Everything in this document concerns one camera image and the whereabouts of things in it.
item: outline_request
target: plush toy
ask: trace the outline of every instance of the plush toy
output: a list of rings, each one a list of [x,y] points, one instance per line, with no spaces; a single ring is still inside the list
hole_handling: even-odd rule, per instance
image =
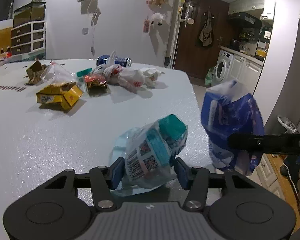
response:
[[[151,24],[152,25],[162,25],[163,15],[161,13],[154,13],[151,16]]]

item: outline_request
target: teal plastic package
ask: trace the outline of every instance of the teal plastic package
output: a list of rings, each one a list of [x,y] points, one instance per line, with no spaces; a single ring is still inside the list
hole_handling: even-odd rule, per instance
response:
[[[116,140],[110,165],[124,157],[125,175],[114,193],[140,194],[175,179],[172,160],[185,147],[187,135],[188,127],[173,114],[122,134]]]

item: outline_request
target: red tag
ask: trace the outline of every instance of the red tag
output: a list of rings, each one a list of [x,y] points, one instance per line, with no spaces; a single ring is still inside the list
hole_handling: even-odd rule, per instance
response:
[[[149,26],[150,26],[150,21],[147,19],[147,20],[145,20],[145,23],[143,24],[143,32],[144,33],[149,32]]]

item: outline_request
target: white table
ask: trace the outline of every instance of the white table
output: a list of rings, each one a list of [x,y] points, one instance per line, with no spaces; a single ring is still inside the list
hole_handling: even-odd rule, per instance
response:
[[[96,64],[95,60],[82,59],[57,62],[65,63],[64,68],[70,72]],[[24,87],[24,66],[32,63],[0,67],[0,85]],[[132,64],[132,68],[146,66]],[[39,108],[35,94],[45,84],[27,86],[22,92],[0,89],[0,240],[8,239],[2,215],[9,204],[64,169],[74,168],[79,173],[108,165],[116,138],[131,127],[175,114],[189,126],[180,157],[192,165],[211,163],[208,136],[200,124],[200,111],[187,75],[179,70],[159,69],[164,74],[155,89],[142,88],[133,94],[110,86],[111,94],[105,96],[91,98],[85,93],[67,114]],[[177,181],[162,188],[152,194],[166,192],[169,200],[184,200],[186,192]],[[80,190],[79,197],[92,204],[89,191]],[[218,191],[209,194],[208,199],[216,198]]]

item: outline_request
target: soda can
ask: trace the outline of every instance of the soda can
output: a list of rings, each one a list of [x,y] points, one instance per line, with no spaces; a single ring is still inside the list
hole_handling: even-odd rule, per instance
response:
[[[101,64],[105,64],[107,62],[107,59],[110,57],[110,55],[102,55],[100,57],[98,57],[97,59],[97,66],[101,65]],[[131,58],[129,57],[115,57],[115,63],[119,64],[123,67],[131,67]]]

